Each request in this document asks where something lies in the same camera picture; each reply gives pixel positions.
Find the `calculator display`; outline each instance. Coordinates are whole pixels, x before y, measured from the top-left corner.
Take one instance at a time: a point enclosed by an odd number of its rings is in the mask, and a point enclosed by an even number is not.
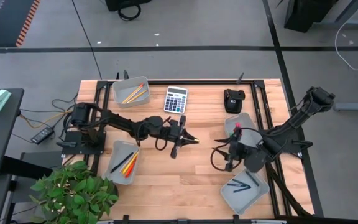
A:
[[[178,89],[174,89],[174,88],[168,88],[168,92],[170,92],[170,93],[179,93],[179,94],[186,94],[187,93],[186,90],[178,90]]]

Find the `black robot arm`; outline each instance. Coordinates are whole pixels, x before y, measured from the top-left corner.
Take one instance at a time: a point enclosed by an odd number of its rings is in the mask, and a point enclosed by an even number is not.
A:
[[[100,112],[99,121],[89,123],[91,110]],[[198,139],[188,134],[185,127],[186,117],[181,116],[180,122],[170,120],[170,118],[163,121],[160,116],[152,116],[145,118],[143,121],[133,122],[130,119],[123,118],[119,114],[114,114],[110,110],[101,109],[98,105],[93,103],[78,103],[75,105],[71,124],[78,128],[83,134],[88,134],[92,144],[97,144],[98,135],[103,134],[104,127],[109,125],[117,129],[123,130],[133,138],[136,139],[140,146],[140,141],[143,141],[151,136],[156,138],[155,147],[159,150],[165,149],[167,142],[173,142],[174,146],[171,151],[171,157],[176,158],[179,147],[187,144],[197,144]],[[165,141],[163,148],[157,147],[157,141],[161,139]]]
[[[248,170],[257,172],[267,162],[274,161],[282,152],[301,152],[303,149],[312,146],[312,142],[296,141],[293,140],[292,136],[296,134],[295,131],[312,115],[331,109],[334,98],[335,95],[326,92],[320,87],[311,87],[303,97],[302,107],[284,124],[269,130],[260,131],[252,128],[237,127],[231,137],[218,140],[218,142],[225,142],[226,145],[230,144],[229,152],[222,152],[219,150],[220,147],[214,148],[214,152],[218,151],[225,157],[225,160],[229,161],[226,164],[225,171],[232,171],[235,168],[232,162],[243,159],[244,165]],[[246,146],[240,143],[239,140],[243,129],[250,129],[260,133],[262,140],[256,146]]]

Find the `black pouch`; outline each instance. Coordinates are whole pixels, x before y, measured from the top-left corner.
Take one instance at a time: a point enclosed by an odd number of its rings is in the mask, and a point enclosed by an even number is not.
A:
[[[118,11],[118,16],[125,21],[131,21],[138,18],[142,12],[140,4],[149,3],[151,0],[106,0],[106,5],[109,11]],[[121,9],[135,6],[137,14],[135,16],[126,16],[121,12]]]
[[[227,89],[224,91],[224,109],[228,113],[238,114],[242,109],[242,101],[245,100],[246,94],[242,90]]]

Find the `red pencil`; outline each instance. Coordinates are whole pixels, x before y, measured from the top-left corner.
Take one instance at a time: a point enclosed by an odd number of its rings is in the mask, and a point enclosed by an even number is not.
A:
[[[132,170],[134,169],[135,163],[136,163],[137,158],[135,159],[135,161],[131,164],[131,166],[129,167],[127,173],[125,174],[125,178],[128,178],[132,172]]]

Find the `black floor tape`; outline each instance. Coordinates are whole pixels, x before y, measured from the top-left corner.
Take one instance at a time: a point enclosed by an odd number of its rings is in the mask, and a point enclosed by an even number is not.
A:
[[[0,47],[20,47],[39,0],[0,0]]]

